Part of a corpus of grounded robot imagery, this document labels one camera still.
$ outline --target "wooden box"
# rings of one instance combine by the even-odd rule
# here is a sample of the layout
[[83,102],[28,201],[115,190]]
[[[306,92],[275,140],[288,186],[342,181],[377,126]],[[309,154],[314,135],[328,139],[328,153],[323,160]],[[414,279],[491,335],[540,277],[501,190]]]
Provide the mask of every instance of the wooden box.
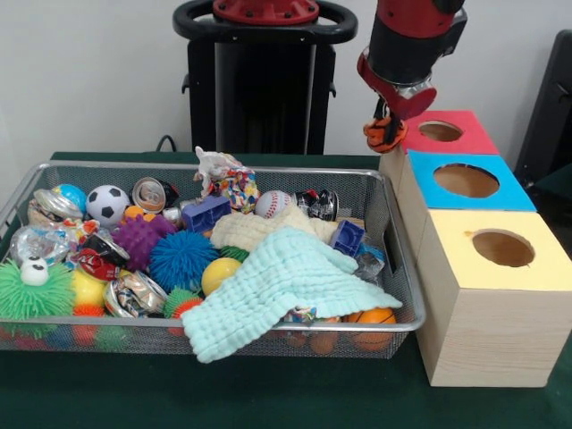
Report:
[[399,194],[409,150],[436,154],[498,155],[481,123],[470,111],[431,111],[407,121],[408,134],[399,147],[381,156],[380,172]]
[[409,150],[398,201],[414,257],[428,208],[535,211],[509,167],[496,155]]
[[547,383],[572,328],[572,263],[540,215],[430,210],[417,267],[432,386]]

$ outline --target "white wall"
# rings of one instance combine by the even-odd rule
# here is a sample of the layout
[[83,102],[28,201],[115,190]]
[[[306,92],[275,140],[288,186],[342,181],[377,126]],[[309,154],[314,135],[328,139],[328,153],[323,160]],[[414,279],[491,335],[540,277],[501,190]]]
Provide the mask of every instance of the white wall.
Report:
[[[180,92],[186,42],[171,24],[182,1],[0,3],[3,183],[56,150],[144,151],[165,133],[189,148],[188,101]],[[338,3],[357,14],[360,29],[337,46],[338,97],[330,103],[325,151],[371,154],[361,129],[376,99],[356,60],[368,43],[376,0]],[[572,2],[468,0],[467,11],[458,51],[434,69],[434,107],[475,110],[513,163],[554,36],[572,27]]]

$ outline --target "purple block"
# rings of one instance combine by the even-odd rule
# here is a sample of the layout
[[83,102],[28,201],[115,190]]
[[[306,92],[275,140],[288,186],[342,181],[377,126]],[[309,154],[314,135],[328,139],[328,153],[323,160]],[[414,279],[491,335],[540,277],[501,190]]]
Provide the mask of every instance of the purple block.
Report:
[[364,238],[366,231],[352,222],[341,221],[338,229],[332,235],[330,246],[339,250],[344,255],[354,257],[359,249],[359,244]]
[[231,213],[231,201],[227,197],[208,196],[198,204],[182,209],[182,221],[189,231],[205,232],[215,227],[216,221]]

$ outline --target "light blue towel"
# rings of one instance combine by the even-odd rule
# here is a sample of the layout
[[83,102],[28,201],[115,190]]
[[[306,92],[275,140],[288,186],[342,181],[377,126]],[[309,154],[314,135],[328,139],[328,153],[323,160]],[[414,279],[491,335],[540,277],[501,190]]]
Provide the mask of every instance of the light blue towel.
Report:
[[401,303],[352,275],[358,263],[317,237],[291,227],[268,235],[234,276],[200,306],[182,314],[197,359],[226,358],[268,332],[296,306],[318,317]]

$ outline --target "wire mesh basket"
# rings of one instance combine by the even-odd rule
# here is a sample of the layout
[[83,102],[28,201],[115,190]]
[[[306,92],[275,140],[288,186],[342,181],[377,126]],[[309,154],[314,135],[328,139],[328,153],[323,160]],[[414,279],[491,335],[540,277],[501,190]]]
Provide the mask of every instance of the wire mesh basket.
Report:
[[[277,324],[260,339],[239,350],[251,356],[390,358],[408,333],[425,320],[425,307],[395,196],[389,182],[365,170],[266,168],[257,172],[264,192],[328,189],[338,193],[339,216],[363,220],[366,242],[382,248],[386,292],[403,302],[396,324]],[[27,207],[36,189],[72,183],[85,191],[113,184],[129,190],[145,176],[175,185],[181,200],[195,198],[200,182],[192,180],[196,165],[125,164],[53,161],[30,170],[0,212],[0,258],[7,258],[10,238],[27,224]],[[191,354],[180,320],[119,317],[44,317],[14,322],[0,319],[0,349],[110,353]]]

